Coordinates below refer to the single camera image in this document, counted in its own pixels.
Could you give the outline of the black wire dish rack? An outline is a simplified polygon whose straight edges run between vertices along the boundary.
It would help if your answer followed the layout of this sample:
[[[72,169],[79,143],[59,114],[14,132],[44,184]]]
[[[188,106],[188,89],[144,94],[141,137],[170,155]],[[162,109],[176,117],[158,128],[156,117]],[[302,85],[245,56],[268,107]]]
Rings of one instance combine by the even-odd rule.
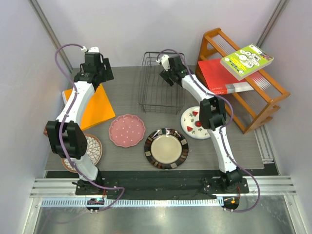
[[[143,55],[138,104],[143,112],[178,114],[185,104],[185,91],[177,84],[170,86],[159,73],[163,70],[156,62],[158,52]]]

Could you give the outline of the pink polka dot plate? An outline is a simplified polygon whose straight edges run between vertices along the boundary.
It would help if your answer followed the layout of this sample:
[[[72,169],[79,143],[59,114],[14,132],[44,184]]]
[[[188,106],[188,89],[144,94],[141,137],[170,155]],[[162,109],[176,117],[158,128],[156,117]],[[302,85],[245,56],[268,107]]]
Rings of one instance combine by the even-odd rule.
[[[109,127],[109,139],[119,147],[136,146],[144,137],[144,122],[136,115],[118,116]]]

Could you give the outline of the black rimmed beige plate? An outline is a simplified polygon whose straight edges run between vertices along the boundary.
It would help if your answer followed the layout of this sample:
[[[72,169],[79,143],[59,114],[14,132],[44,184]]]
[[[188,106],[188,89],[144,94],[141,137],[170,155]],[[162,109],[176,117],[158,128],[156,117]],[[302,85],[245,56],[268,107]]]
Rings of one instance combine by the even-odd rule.
[[[147,137],[144,143],[144,154],[153,166],[162,170],[171,170],[186,161],[189,145],[181,132],[171,128],[161,128]]]

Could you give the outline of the brown floral pattern plate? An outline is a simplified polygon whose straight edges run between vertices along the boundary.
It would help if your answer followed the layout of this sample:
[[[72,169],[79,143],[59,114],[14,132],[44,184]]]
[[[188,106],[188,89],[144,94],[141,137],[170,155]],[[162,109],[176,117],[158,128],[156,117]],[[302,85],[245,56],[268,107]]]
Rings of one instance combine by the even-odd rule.
[[[102,157],[102,144],[100,140],[94,135],[86,134],[85,137],[87,139],[86,153],[92,161],[92,164],[96,166]],[[74,167],[71,166],[68,159],[63,158],[61,162],[66,170],[77,174],[77,171]]]

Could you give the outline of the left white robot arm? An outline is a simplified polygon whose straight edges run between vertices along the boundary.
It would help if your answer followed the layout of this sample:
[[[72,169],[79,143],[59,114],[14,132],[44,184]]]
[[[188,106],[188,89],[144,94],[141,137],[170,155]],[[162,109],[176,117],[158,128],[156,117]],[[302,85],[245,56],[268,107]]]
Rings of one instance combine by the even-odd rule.
[[[54,121],[48,121],[46,131],[52,152],[68,160],[87,184],[92,194],[100,194],[104,183],[99,169],[87,155],[87,139],[80,125],[89,100],[105,81],[113,80],[108,58],[104,58],[98,47],[84,53],[84,63],[73,79],[73,90],[64,109]]]

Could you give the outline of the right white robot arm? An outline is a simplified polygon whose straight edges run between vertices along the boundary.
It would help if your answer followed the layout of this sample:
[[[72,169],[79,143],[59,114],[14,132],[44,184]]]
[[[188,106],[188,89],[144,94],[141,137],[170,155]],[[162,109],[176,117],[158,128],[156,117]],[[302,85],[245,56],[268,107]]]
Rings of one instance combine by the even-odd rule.
[[[158,55],[156,62],[163,67],[160,76],[169,84],[178,84],[199,103],[199,122],[208,131],[217,153],[220,187],[230,193],[242,182],[242,173],[233,157],[226,135],[225,98],[209,91],[182,62],[183,57]]]

